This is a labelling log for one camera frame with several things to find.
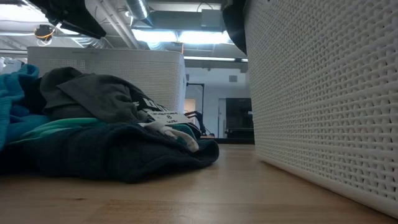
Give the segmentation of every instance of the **ceiling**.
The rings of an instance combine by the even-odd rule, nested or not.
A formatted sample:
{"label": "ceiling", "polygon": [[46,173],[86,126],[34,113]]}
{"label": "ceiling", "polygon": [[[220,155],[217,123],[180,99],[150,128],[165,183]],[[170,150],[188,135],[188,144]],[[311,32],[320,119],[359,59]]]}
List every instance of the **ceiling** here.
{"label": "ceiling", "polygon": [[[131,22],[126,7],[125,0],[109,0],[115,11],[118,12],[119,18],[128,29],[145,29],[145,24],[141,21]],[[172,30],[173,32],[182,32],[185,30],[211,30],[212,32],[223,32],[223,22],[221,19],[220,26],[217,27],[200,27],[200,20],[203,18],[202,9],[211,9],[208,11],[211,15],[219,14],[220,9],[226,4],[226,0],[210,0],[203,4],[200,0],[148,0],[148,5],[152,9],[150,16],[156,22],[157,30]],[[102,40],[101,46],[106,48],[126,49],[128,48],[125,41],[121,38],[114,26],[107,20],[106,15],[98,8],[96,1],[86,0],[86,8],[90,14],[98,21],[102,28],[106,31],[106,37]],[[38,11],[33,10],[29,6],[1,5],[0,6],[0,48],[1,49],[22,49],[28,46],[37,46],[40,42],[32,35],[33,30],[39,24],[49,24],[45,16]],[[62,37],[67,34],[57,30],[57,34],[48,45],[50,47],[84,47],[81,42],[76,39]],[[174,42],[162,42],[165,50],[173,50],[183,52],[184,56],[195,57],[224,57],[224,58],[246,58],[246,56],[233,44],[176,44]],[[139,42],[139,48],[149,49],[144,41]],[[216,67],[202,63],[201,67]],[[238,67],[242,71],[245,70],[247,64],[240,63]]]}

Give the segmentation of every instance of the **white perforated panel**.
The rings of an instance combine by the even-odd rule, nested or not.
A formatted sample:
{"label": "white perforated panel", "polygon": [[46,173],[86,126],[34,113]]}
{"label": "white perforated panel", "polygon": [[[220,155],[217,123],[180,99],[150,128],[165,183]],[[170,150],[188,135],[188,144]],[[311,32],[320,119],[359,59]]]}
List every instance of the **white perforated panel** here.
{"label": "white perforated panel", "polygon": [[114,75],[131,82],[156,103],[183,111],[185,64],[177,52],[29,47],[28,62],[40,68],[40,76],[59,67]]}
{"label": "white perforated panel", "polygon": [[246,9],[258,156],[398,217],[398,1]]}

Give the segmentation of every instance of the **white label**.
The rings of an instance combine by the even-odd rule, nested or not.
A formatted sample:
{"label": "white label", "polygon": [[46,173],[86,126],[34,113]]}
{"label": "white label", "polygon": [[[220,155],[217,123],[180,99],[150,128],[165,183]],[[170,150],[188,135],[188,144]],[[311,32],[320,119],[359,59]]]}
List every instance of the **white label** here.
{"label": "white label", "polygon": [[183,124],[189,123],[189,119],[184,115],[176,111],[148,111],[147,112],[155,121],[158,121],[164,125],[168,124]]}

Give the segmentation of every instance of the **ductwork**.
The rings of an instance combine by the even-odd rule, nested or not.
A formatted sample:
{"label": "ductwork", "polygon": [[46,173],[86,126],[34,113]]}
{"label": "ductwork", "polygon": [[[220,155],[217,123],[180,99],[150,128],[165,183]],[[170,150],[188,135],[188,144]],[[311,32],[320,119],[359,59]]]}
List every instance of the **ductwork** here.
{"label": "ductwork", "polygon": [[150,9],[145,0],[126,0],[126,2],[134,19],[144,20],[149,16]]}

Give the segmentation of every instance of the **wall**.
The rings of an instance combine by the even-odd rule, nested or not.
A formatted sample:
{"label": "wall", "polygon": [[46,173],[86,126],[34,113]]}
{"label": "wall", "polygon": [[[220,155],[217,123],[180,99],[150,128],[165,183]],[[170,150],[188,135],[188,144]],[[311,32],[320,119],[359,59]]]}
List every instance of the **wall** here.
{"label": "wall", "polygon": [[[214,68],[208,71],[202,68],[187,68],[190,75],[189,83],[205,84],[205,103],[203,123],[206,128],[218,137],[218,99],[220,98],[250,98],[246,74],[238,69]],[[237,75],[238,82],[230,83],[229,76]],[[186,99],[195,99],[196,110],[201,111],[201,86],[187,86]]]}

